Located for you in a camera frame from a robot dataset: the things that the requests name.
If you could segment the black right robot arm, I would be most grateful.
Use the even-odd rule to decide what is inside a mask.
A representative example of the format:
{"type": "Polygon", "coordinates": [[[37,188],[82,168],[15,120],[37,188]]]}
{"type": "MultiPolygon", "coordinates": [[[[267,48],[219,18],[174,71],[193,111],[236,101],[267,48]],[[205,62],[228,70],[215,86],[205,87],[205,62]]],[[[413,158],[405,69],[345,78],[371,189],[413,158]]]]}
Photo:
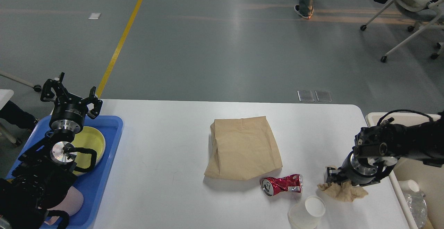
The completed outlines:
{"type": "Polygon", "coordinates": [[[442,167],[443,112],[438,113],[438,120],[426,114],[427,122],[412,126],[394,124],[394,118],[390,117],[393,113],[384,114],[375,126],[360,129],[342,166],[327,167],[326,183],[340,185],[350,181],[353,186],[361,187],[380,183],[400,158],[442,167]]]}

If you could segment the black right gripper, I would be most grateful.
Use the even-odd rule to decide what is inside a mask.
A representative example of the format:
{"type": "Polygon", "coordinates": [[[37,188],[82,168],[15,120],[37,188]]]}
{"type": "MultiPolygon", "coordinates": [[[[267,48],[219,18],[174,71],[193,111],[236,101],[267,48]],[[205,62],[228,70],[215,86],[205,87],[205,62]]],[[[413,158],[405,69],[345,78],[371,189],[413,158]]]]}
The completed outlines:
{"type": "Polygon", "coordinates": [[[349,153],[342,163],[342,166],[335,168],[333,166],[326,167],[325,183],[336,183],[338,185],[350,181],[353,186],[368,186],[381,182],[382,173],[387,167],[382,166],[366,166],[354,157],[353,153],[349,153]]]}

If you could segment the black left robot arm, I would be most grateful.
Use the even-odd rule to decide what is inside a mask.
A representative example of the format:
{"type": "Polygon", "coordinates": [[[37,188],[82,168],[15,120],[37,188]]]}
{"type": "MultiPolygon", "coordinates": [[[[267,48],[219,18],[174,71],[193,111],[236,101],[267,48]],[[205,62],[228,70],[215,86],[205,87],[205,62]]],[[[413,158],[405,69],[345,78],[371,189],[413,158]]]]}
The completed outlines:
{"type": "Polygon", "coordinates": [[[1,180],[1,228],[38,229],[47,217],[59,217],[59,229],[69,225],[70,216],[53,210],[68,194],[77,180],[74,171],[90,172],[96,166],[98,153],[72,144],[84,128],[85,117],[95,119],[102,100],[95,94],[76,96],[63,86],[59,77],[48,79],[40,100],[53,102],[49,129],[41,140],[19,156],[19,165],[12,171],[12,180],[1,180]]]}

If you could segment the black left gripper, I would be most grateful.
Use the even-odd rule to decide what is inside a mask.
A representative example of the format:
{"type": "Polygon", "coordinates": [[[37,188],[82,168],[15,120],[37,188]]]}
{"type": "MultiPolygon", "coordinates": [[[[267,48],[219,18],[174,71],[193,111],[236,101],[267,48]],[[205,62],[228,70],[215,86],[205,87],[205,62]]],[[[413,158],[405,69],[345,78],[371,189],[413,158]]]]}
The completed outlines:
{"type": "Polygon", "coordinates": [[[49,122],[49,127],[52,130],[67,129],[77,134],[83,130],[86,115],[91,119],[99,116],[103,101],[96,96],[96,87],[93,86],[89,96],[82,99],[82,105],[70,103],[68,90],[62,84],[64,77],[65,73],[61,72],[59,77],[46,80],[42,87],[40,100],[54,104],[49,122]]]}

